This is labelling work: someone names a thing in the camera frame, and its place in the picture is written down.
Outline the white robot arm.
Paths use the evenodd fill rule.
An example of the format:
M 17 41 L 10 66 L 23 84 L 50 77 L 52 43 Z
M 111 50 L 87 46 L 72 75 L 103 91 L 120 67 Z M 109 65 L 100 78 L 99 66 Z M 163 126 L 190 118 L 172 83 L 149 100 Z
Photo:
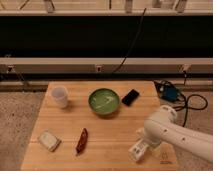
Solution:
M 175 124 L 176 118 L 177 112 L 172 107 L 162 105 L 144 121 L 137 158 L 140 159 L 148 147 L 165 141 L 213 163 L 213 135 L 181 127 Z

